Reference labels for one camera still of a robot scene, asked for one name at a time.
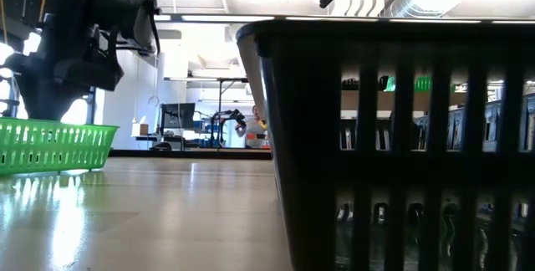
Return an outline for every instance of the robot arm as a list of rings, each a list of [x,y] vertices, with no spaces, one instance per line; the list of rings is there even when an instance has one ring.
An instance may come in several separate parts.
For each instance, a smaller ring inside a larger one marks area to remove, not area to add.
[[[113,91],[124,74],[117,50],[160,52],[157,13],[156,0],[50,0],[37,52],[13,54],[3,66],[15,74],[28,117],[60,120],[91,88]]]

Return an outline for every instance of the fluorescent light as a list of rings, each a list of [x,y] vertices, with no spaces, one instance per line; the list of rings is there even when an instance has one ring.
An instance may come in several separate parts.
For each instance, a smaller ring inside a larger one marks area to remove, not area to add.
[[[273,19],[274,16],[182,15],[182,20],[187,22],[250,23]]]
[[[356,21],[356,22],[377,22],[378,18],[356,18],[356,17],[286,17],[286,20],[297,20],[297,21],[318,21],[318,20],[329,20],[329,21]]]
[[[535,24],[535,21],[526,20],[495,20],[493,24]]]
[[[450,20],[450,19],[389,19],[392,23],[481,23],[481,20]]]
[[[170,21],[171,15],[154,15],[155,21]]]
[[[202,77],[202,78],[244,78],[243,74],[240,71],[230,70],[230,69],[198,69],[192,70],[191,75],[193,77]]]
[[[172,81],[185,81],[185,82],[194,82],[194,81],[204,81],[204,82],[215,82],[217,78],[164,78],[165,80]]]

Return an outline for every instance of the cable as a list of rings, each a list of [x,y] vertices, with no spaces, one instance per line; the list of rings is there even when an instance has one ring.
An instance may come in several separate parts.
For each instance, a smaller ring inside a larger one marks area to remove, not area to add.
[[[136,58],[137,58],[136,59],[137,70],[135,73],[134,119],[132,120],[133,124],[137,123],[137,119],[135,117],[137,116],[137,93],[138,93],[138,88],[140,85],[140,57],[136,57]]]
[[[108,33],[100,31],[100,34],[101,34],[102,37],[104,37],[107,41],[110,40],[110,36],[108,35]],[[128,42],[126,42],[126,41],[117,41],[117,44],[121,44],[121,45],[123,45],[123,44],[128,44]]]
[[[41,8],[39,9],[39,22],[43,21],[44,5],[47,0],[41,0]]]
[[[24,20],[26,18],[26,2],[28,0],[23,0],[23,15],[22,15],[22,19]]]
[[[0,0],[0,9],[2,10],[2,30],[3,30],[3,42],[8,43],[8,29],[6,28],[6,11],[4,10],[3,0]]]
[[[158,97],[158,56],[154,57],[154,69],[155,69],[155,77],[154,77],[154,85],[152,88],[152,96],[147,100],[147,104],[150,105],[150,102],[152,100],[156,100],[156,104],[154,104],[154,107],[157,107],[160,103],[160,98]]]
[[[152,33],[154,34],[154,40],[156,42],[156,54],[160,54],[160,37],[158,36],[158,29],[156,28],[156,22],[154,20],[154,15],[157,11],[150,11],[150,27],[152,28]]]
[[[186,139],[184,138],[184,128],[182,128],[182,120],[181,120],[181,105],[178,104],[178,127],[179,132],[181,133],[181,151],[184,151],[184,144],[186,143]]]
[[[154,20],[154,15],[150,17],[150,27],[152,28],[152,33],[154,34],[154,40],[156,42],[156,54],[160,54],[160,37],[158,36],[158,29],[156,28],[156,22]]]

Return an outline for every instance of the black cable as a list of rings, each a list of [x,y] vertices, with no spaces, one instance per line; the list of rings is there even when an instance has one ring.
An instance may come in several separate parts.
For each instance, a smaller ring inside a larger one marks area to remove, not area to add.
[[[110,31],[110,40],[108,42],[108,59],[117,61],[117,37],[119,36],[120,28],[114,26]]]
[[[108,41],[108,42],[110,41],[110,36],[108,35],[108,33],[101,31],[100,34],[102,35],[102,37],[104,37],[106,39],[106,41]],[[128,42],[126,42],[126,41],[117,41],[117,44],[121,44],[121,45],[122,44],[128,44]]]
[[[158,29],[156,28],[156,22],[154,20],[154,14],[155,11],[150,12],[150,27],[152,28],[152,33],[154,34],[154,40],[156,42],[156,54],[160,54],[161,47],[160,47],[160,37],[158,36]]]
[[[156,22],[154,21],[154,15],[150,17],[150,27],[152,28],[152,33],[154,34],[154,40],[156,42],[156,55],[160,54],[160,37],[158,36],[158,29],[156,28]]]

